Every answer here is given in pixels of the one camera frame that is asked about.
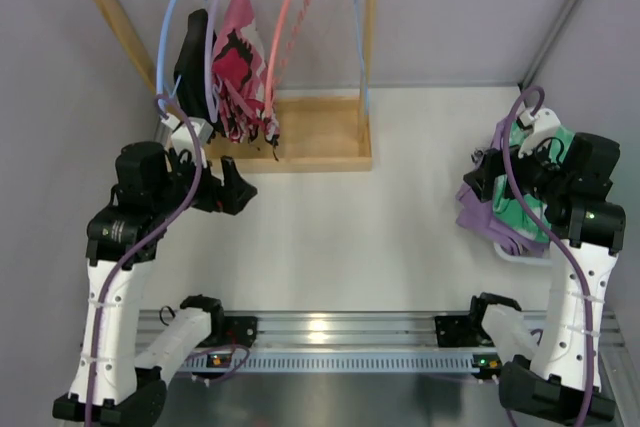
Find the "lilac plastic hanger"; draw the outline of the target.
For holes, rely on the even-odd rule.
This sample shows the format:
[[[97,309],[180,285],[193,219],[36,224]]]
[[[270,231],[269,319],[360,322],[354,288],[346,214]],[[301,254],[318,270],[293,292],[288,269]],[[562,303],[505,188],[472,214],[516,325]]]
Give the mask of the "lilac plastic hanger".
[[[209,114],[209,119],[213,125],[218,121],[219,113],[219,94],[213,88],[213,48],[214,48],[214,33],[216,15],[220,0],[212,0],[207,9],[207,25],[205,31],[205,46],[204,46],[204,90],[205,101]]]

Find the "pink camouflage trousers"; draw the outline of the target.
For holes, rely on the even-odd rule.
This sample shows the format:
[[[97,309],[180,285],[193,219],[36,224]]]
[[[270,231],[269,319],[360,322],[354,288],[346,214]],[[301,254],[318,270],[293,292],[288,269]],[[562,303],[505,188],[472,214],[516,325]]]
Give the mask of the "pink camouflage trousers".
[[[218,94],[221,135],[233,143],[258,137],[277,148],[280,127],[265,111],[267,60],[251,0],[229,0],[212,51],[212,87]]]

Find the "black trousers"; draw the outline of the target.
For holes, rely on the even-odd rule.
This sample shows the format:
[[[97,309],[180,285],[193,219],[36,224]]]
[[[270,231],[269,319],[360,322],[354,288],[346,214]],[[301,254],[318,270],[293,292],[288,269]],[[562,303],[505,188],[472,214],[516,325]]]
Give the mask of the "black trousers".
[[[177,98],[182,110],[191,117],[210,120],[205,98],[204,55],[208,14],[205,9],[188,16],[187,33],[174,66]]]

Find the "light blue plastic hanger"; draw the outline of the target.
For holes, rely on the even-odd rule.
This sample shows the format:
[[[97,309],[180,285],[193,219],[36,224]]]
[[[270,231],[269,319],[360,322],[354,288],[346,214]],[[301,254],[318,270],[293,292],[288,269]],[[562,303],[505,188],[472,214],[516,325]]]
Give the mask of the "light blue plastic hanger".
[[[171,22],[172,22],[174,10],[178,4],[178,1],[179,0],[169,0],[169,3],[165,10],[164,18],[161,24],[160,40],[158,42],[157,65],[156,65],[156,71],[155,71],[155,94],[156,95],[167,94],[172,100],[177,100],[177,101],[178,101],[177,83],[174,81],[174,77],[173,77],[174,68],[172,72],[173,86],[170,87],[165,77],[165,61],[166,61],[167,44],[168,44],[169,35],[170,35]]]

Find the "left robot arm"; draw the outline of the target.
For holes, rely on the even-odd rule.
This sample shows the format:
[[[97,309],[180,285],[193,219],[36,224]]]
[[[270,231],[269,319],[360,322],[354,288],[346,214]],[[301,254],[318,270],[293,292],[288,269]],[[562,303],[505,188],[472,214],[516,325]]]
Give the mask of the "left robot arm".
[[[86,426],[153,426],[182,365],[221,350],[216,367],[255,341],[253,316],[227,316],[220,300],[186,297],[164,331],[136,350],[143,291],[168,226],[188,208],[236,215],[256,194],[234,160],[217,178],[205,158],[143,141],[122,148],[108,204],[87,226],[88,310],[82,352],[69,391],[57,398],[57,420]]]

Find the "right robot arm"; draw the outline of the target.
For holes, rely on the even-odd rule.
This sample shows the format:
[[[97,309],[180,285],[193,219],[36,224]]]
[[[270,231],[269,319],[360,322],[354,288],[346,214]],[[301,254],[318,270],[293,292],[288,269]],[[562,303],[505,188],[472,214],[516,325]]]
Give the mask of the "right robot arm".
[[[564,426],[593,426],[613,419],[616,403],[601,392],[598,343],[609,277],[622,251],[626,214],[608,202],[610,176],[620,157],[617,142],[577,133],[561,162],[538,146],[487,150],[464,181],[482,202],[505,177],[518,202],[530,194],[546,210],[536,222],[547,231],[552,281],[540,340],[525,329],[508,299],[486,308],[482,328],[503,367],[501,405]]]

